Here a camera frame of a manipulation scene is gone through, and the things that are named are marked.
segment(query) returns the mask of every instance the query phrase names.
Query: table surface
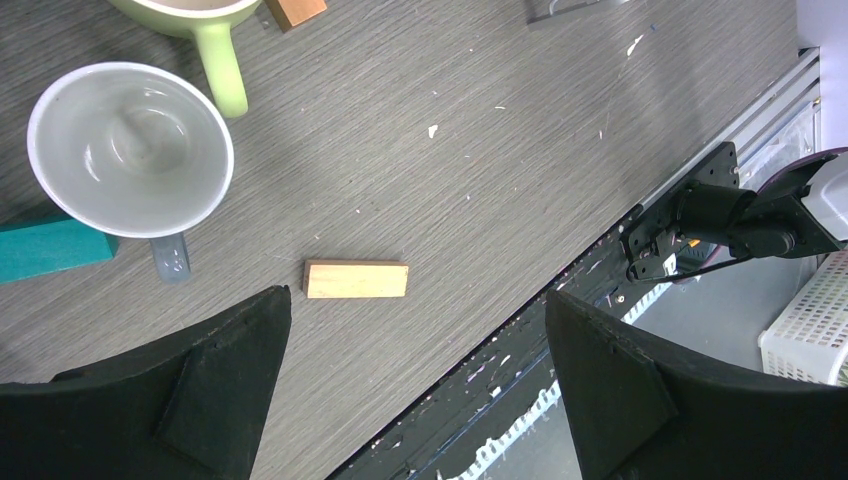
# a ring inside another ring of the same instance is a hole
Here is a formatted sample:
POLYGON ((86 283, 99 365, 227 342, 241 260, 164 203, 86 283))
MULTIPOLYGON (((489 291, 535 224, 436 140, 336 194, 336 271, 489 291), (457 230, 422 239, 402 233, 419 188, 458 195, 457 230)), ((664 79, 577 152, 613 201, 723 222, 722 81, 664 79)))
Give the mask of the table surface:
MULTIPOLYGON (((635 0, 529 32, 531 0, 331 1, 287 33, 260 6, 234 30, 251 109, 228 121, 226 199, 187 233, 191 282, 161 284, 146 242, 125 240, 109 263, 0 287, 0 381, 47 381, 289 284, 254 478, 323 478, 793 64, 794 6, 635 0), (306 258, 403 260, 408 295, 306 300, 306 258)), ((0 6, 0 222, 55 211, 29 112, 107 60, 208 92, 189 42, 105 1, 0 6)))

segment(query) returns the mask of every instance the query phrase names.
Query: teal block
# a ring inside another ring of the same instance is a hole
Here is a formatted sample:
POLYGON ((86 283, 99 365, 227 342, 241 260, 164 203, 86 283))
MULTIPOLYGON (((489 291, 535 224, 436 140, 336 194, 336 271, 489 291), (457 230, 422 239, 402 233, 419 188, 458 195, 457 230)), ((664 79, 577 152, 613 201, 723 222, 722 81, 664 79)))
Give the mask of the teal block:
POLYGON ((118 238, 70 217, 0 227, 0 283, 104 262, 118 238))

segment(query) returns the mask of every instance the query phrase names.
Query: cup rim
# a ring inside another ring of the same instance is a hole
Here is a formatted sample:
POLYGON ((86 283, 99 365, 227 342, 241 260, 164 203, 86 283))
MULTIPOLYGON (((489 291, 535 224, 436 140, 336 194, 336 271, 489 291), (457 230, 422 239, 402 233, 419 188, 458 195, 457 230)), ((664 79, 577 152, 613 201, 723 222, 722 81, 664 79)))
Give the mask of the cup rim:
POLYGON ((245 8, 259 3, 260 0, 238 0, 231 5, 227 5, 225 7, 213 8, 211 10, 191 10, 187 8, 178 8, 171 7, 168 5, 162 5, 154 0, 132 0, 135 3, 138 3, 142 6, 145 6, 151 10, 155 10, 160 13, 164 13, 166 15, 173 15, 176 17, 183 18, 197 18, 197 19, 208 19, 208 18, 218 18, 225 17, 232 13, 239 12, 244 10, 245 8))
POLYGON ((173 73, 170 73, 158 67, 153 67, 150 65, 144 65, 135 62, 103 62, 95 63, 92 65, 86 65, 84 67, 80 67, 76 70, 72 70, 66 73, 65 75, 59 77, 56 81, 54 81, 49 87, 47 87, 44 93, 42 93, 41 96, 38 98, 38 101, 35 103, 35 107, 33 107, 32 109, 32 114, 30 114, 29 117, 29 123, 27 124, 27 156, 29 157, 29 163, 32 167, 32 171, 33 173, 35 173, 35 178, 38 180, 38 183, 41 185, 41 188, 45 191, 45 193, 47 193, 47 196, 50 197, 50 199, 53 200, 56 205, 58 205, 70 216, 88 225, 89 227, 100 230, 101 232, 125 238, 166 237, 168 235, 174 235, 176 233, 184 232, 189 228, 194 227, 198 223, 202 222, 206 217, 211 215, 212 212, 215 211, 216 208, 218 208, 218 205, 221 204, 221 201, 223 201, 224 196, 226 195, 227 190, 230 187, 230 183, 232 182, 233 168, 235 163, 233 141, 232 137, 230 136, 230 131, 227 128, 227 124, 224 122, 224 117, 221 116, 221 113, 218 112, 218 109, 215 107, 212 101, 206 98, 206 96, 203 95, 203 93, 198 90, 197 87, 195 87, 188 81, 174 75, 173 73), (209 113, 215 119, 215 123, 218 125, 218 129, 220 130, 221 135, 224 139, 224 144, 226 145, 227 171, 224 178, 223 187, 218 192, 214 201, 210 202, 209 206, 201 214, 195 216, 194 218, 184 222, 183 224, 177 227, 162 230, 129 231, 101 225, 98 222, 88 218, 83 212, 80 212, 68 206, 67 203, 65 203, 62 198, 53 191, 53 188, 50 182, 47 180, 44 170, 42 169, 41 160, 38 158, 38 149, 36 147, 36 131, 38 130, 37 127, 41 123, 41 119, 44 116, 47 107, 49 106, 50 102, 56 97, 56 95, 68 85, 92 73, 126 70, 140 71, 155 75, 184 88, 192 96, 197 98, 197 100, 200 101, 200 103, 206 108, 206 110, 209 111, 209 113))

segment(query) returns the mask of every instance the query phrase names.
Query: block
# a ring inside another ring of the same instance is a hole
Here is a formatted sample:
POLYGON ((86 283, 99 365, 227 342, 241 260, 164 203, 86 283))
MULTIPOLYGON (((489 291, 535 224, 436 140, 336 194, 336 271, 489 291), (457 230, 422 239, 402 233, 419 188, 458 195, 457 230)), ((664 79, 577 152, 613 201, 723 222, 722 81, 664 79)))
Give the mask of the block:
POLYGON ((274 20, 289 30, 327 9, 324 0, 265 0, 274 20))
POLYGON ((118 239, 70 217, 0 227, 0 283, 111 260, 118 239))
POLYGON ((307 260, 306 298, 376 298, 406 295, 409 266, 400 262, 307 260))

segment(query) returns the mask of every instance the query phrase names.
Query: cup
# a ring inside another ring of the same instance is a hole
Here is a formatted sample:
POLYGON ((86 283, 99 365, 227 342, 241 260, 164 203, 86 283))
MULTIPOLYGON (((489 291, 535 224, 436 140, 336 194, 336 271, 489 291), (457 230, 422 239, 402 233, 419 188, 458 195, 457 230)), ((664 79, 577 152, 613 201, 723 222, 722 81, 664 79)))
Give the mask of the cup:
POLYGON ((100 231, 150 239, 166 283, 190 275, 182 232, 209 216, 233 176, 218 110, 164 70, 90 65, 41 95, 27 129, 30 164, 47 195, 100 231))
POLYGON ((260 0, 109 0, 136 22, 172 37, 191 38, 212 97, 225 117, 247 112, 247 95, 230 29, 249 17, 260 0))

